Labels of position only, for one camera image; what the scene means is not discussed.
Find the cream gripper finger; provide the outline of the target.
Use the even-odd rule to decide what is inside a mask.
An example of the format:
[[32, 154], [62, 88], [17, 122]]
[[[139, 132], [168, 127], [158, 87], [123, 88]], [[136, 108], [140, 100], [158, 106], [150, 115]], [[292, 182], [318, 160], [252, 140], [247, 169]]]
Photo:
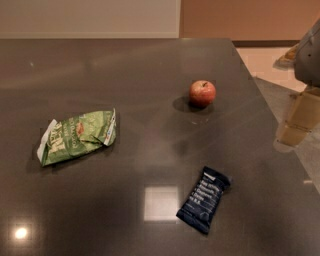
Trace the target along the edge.
[[282, 123], [276, 132], [276, 140], [295, 147], [320, 123], [320, 88], [307, 86], [294, 94]]

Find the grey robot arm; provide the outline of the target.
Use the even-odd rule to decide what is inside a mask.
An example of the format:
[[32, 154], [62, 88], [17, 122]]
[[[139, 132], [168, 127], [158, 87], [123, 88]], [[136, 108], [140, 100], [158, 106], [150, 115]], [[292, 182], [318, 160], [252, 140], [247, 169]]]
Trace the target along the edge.
[[299, 145], [320, 123], [320, 20], [299, 42], [294, 74], [306, 88], [293, 96], [276, 132], [276, 140], [288, 147]]

